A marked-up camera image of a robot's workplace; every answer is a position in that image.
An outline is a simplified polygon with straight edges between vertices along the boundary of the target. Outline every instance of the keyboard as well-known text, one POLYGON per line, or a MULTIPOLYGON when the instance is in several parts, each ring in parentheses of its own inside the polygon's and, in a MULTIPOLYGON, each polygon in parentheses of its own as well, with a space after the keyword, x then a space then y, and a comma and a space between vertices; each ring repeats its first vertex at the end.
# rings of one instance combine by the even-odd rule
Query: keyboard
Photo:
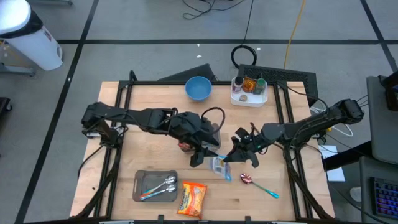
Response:
POLYGON ((371 177, 373 214, 398 220, 398 182, 371 177))
MULTIPOLYGON (((263 78, 268 84, 276 81, 301 81, 304 83, 305 92, 308 95, 318 97, 317 76, 312 72, 300 72, 279 68, 267 68, 255 65, 240 65, 240 77, 263 78)), ((312 106, 316 100, 308 98, 308 103, 312 106)))

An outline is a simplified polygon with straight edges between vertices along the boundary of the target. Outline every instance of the gray tray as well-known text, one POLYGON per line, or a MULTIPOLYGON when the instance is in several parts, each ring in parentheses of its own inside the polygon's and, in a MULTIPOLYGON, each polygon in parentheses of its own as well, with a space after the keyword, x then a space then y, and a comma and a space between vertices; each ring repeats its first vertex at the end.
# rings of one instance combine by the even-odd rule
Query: gray tray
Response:
MULTIPOLYGON (((173 202, 177 198, 177 191, 168 193, 164 192, 162 194, 150 197, 144 201, 141 201, 139 197, 147 190, 152 189, 159 184, 163 183, 164 179, 168 175, 175 175, 177 178, 176 185, 178 184, 178 175, 175 170, 170 171, 145 171, 139 170, 136 172, 136 176, 134 178, 134 188, 132 190, 132 199, 135 202, 173 202)), ((166 189, 168 184, 161 186, 159 190, 166 189)))

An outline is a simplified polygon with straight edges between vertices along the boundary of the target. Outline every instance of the wooden tabletop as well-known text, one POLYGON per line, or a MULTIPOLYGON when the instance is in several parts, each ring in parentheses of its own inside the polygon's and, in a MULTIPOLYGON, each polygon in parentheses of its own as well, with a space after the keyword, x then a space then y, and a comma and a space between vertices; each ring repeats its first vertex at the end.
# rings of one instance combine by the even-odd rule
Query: wooden tabletop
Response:
MULTIPOLYGON (((298 92, 305 93, 302 82, 289 82, 288 85, 298 92)), ((117 87, 118 82, 103 82, 98 101, 113 106, 117 87)), ((231 136, 234 136, 235 130, 239 127, 250 130, 250 122, 253 122, 257 128, 261 128, 264 123, 278 123, 274 90, 271 86, 268 88, 268 101, 260 108, 232 105, 229 89, 230 86, 215 85, 208 99, 204 102, 194 102, 185 95, 183 85, 133 86, 130 109, 177 107, 179 112, 192 111, 202 114, 207 108, 219 106, 225 110, 226 120, 221 128, 221 148, 218 153, 225 155, 232 149, 231 136)), ((280 95, 282 107, 285 109, 281 90, 280 95)), ((289 95, 295 121, 310 116, 307 98, 292 91, 289 91, 289 95)), ((222 118, 217 110, 207 113, 206 117, 214 123, 219 123, 222 118)), ((85 157, 98 148, 99 142, 99 138, 88 140, 85 157)), ((252 220, 295 220, 286 164, 278 147, 270 146, 267 154, 258 154, 260 166, 257 168, 253 168, 250 161, 229 163, 233 181, 227 182, 207 168, 206 160, 196 168, 190 167, 190 156, 183 153, 177 143, 177 140, 170 136, 143 133, 139 128, 129 126, 129 131, 124 137, 112 219, 155 220, 161 214, 165 215, 166 220, 195 219, 177 215, 182 198, 182 181, 189 180, 208 186, 203 205, 204 220, 244 220, 247 215, 251 216, 252 220), (170 203, 133 201, 134 176, 140 169, 176 170, 178 172, 176 201, 170 203), (258 184, 278 193, 279 199, 274 199, 253 185, 243 184, 239 178, 243 172, 250 174, 258 184)), ((311 140, 308 144, 318 147, 315 140, 311 140)), ((81 170, 71 215, 80 212, 98 188, 104 152, 105 150, 102 150, 95 155, 81 170)), ((308 189, 326 212, 334 216, 319 152, 306 147, 301 153, 308 189)), ((299 188, 297 189, 301 214, 305 217, 302 194, 299 188)), ((101 214, 104 214, 107 200, 108 192, 104 194, 101 214)))

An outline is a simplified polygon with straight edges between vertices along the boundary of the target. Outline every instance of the orange snack bag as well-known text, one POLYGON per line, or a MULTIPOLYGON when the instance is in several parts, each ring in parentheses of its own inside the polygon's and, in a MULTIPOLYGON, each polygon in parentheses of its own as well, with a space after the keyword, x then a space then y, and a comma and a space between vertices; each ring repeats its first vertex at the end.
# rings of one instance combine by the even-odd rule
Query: orange snack bag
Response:
POLYGON ((177 214, 199 217, 201 219, 203 199, 207 186, 193 182, 182 182, 182 200, 177 214))

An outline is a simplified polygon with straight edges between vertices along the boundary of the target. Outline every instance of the black clamp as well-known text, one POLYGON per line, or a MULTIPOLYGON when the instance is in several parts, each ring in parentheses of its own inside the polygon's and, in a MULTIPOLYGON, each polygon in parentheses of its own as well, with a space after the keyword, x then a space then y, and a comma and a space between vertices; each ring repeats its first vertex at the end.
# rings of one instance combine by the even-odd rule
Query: black clamp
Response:
POLYGON ((157 224, 163 224, 164 222, 164 215, 157 216, 157 224))
POLYGON ((251 224, 251 217, 249 215, 244 217, 244 224, 251 224))

